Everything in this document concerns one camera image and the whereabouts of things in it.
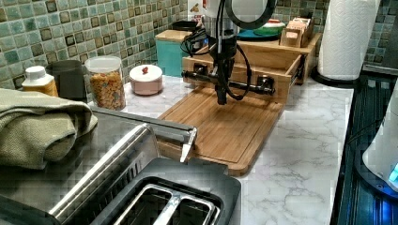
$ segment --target bamboo cutting board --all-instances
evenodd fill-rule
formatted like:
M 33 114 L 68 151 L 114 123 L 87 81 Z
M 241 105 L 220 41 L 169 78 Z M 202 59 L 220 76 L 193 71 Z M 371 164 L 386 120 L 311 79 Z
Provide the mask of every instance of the bamboo cutting board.
M 160 119 L 198 128 L 191 157 L 228 166 L 230 175 L 245 174 L 283 110 L 283 104 L 245 97 L 220 106 L 214 89 L 197 87 Z M 166 156 L 180 155 L 180 146 L 161 143 Z

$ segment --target blue light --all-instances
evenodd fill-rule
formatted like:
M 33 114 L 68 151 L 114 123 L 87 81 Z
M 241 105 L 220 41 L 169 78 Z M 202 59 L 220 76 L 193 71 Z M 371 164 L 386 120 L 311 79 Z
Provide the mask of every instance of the blue light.
M 392 171 L 392 173 L 390 174 L 389 180 L 392 182 L 395 182 L 398 178 L 398 171 L 394 170 Z

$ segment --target white marble countertop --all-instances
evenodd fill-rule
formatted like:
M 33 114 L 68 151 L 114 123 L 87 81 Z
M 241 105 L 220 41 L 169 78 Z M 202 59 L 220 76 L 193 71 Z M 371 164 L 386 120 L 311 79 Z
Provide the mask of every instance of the white marble countertop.
M 163 77 L 163 91 L 138 97 L 125 85 L 122 111 L 157 118 L 189 94 L 181 79 Z M 353 90 L 309 79 L 294 86 L 284 111 L 242 184 L 241 223 L 329 224 Z

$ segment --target cereal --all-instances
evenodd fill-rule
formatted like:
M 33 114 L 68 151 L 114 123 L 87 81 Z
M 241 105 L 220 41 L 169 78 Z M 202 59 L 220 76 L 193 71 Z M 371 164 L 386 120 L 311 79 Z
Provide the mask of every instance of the cereal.
M 125 108 L 124 87 L 118 71 L 95 73 L 90 77 L 90 84 L 99 107 L 118 111 Z

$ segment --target white bottle cap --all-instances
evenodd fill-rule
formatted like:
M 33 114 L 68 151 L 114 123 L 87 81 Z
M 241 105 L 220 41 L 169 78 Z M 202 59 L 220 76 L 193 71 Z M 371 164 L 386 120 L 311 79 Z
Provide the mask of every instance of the white bottle cap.
M 26 79 L 37 80 L 46 75 L 46 69 L 42 66 L 29 67 L 26 69 Z

